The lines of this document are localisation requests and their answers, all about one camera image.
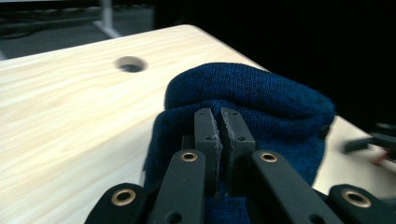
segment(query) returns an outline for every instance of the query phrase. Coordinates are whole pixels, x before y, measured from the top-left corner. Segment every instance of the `dark blue sock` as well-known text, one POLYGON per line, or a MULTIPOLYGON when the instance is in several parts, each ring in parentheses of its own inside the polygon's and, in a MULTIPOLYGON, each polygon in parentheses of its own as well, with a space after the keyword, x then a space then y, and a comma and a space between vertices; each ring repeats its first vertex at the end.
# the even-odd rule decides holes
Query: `dark blue sock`
MULTIPOLYGON (((312 185, 323 159, 324 138, 335 116, 326 96, 282 76, 241 63, 206 63, 170 83, 165 110, 156 118, 144 165, 145 188, 165 175, 183 135, 193 135, 194 113, 210 107, 239 111, 260 149, 282 154, 312 185)), ((249 223, 245 198, 208 198, 205 223, 249 223)))

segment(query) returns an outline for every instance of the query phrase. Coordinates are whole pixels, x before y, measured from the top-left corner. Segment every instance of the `dark background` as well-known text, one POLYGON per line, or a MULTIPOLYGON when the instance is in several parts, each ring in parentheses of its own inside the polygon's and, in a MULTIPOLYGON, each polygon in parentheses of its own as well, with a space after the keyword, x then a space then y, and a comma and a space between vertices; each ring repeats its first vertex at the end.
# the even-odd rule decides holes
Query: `dark background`
MULTIPOLYGON (((124 14, 123 27, 141 29, 123 35, 193 24, 268 70, 327 95, 340 116, 366 132, 372 130, 376 122, 396 124, 393 105, 396 8, 391 1, 113 0, 113 4, 115 7, 147 5, 152 11, 140 11, 129 17, 124 14)), ((34 13, 43 8, 62 11, 70 7, 84 10, 98 6, 97 0, 4 3, 0 5, 0 35, 5 37, 12 28, 10 21, 23 18, 16 17, 15 11, 34 13)), ((18 31, 22 33, 23 29, 32 28, 40 31, 39 25, 32 24, 19 26, 18 31)), ((6 40, 0 40, 3 41, 0 49, 5 48, 6 40)))

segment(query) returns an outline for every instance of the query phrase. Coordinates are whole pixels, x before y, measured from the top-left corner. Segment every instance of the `table leg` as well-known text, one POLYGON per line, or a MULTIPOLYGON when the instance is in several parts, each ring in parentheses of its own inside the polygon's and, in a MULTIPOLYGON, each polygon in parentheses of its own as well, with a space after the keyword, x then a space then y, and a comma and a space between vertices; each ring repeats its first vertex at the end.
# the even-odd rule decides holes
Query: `table leg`
POLYGON ((113 28, 113 8, 111 0, 101 0, 102 19, 93 24, 110 38, 118 38, 121 35, 113 28))

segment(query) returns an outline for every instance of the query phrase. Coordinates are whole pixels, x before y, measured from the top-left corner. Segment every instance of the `brass grommet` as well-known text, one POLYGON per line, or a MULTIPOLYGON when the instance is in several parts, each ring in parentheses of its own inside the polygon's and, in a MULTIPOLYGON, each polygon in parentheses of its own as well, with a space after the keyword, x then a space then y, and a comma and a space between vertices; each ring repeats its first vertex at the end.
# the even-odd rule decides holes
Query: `brass grommet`
POLYGON ((260 155, 260 159, 262 159, 263 161, 267 161, 267 162, 276 162, 277 161, 277 156, 272 154, 272 153, 263 152, 260 155))
POLYGON ((354 190, 346 189, 343 191, 342 195, 347 202, 352 203, 355 206, 362 208, 368 208, 371 206, 370 199, 354 190))
POLYGON ((111 202, 116 206, 124 206, 134 201, 136 193, 132 189, 119 189, 114 192, 111 202))
POLYGON ((181 158, 183 161, 196 161, 196 160, 198 159, 198 156, 197 156, 197 154, 195 154, 195 153, 193 153, 193 152, 186 152, 186 153, 183 153, 183 154, 180 156, 180 158, 181 158))

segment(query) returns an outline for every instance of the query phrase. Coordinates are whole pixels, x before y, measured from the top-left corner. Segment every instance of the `wood grain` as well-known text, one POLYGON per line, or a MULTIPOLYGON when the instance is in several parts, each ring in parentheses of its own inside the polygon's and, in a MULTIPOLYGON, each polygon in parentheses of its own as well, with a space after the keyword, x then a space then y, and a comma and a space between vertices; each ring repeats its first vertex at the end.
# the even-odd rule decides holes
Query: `wood grain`
MULTIPOLYGON (((260 67, 189 25, 0 62, 0 222, 83 223, 107 189, 139 184, 167 84, 211 62, 260 67), (145 70, 120 70, 125 56, 142 59, 145 70)), ((329 154, 340 139, 365 135, 341 118, 335 125, 329 154)), ((319 172, 321 191, 364 163, 345 162, 340 170, 327 165, 332 161, 319 172)), ((374 170, 353 183, 377 178, 381 171, 374 170)), ((384 184, 384 194, 396 194, 391 185, 384 184)))

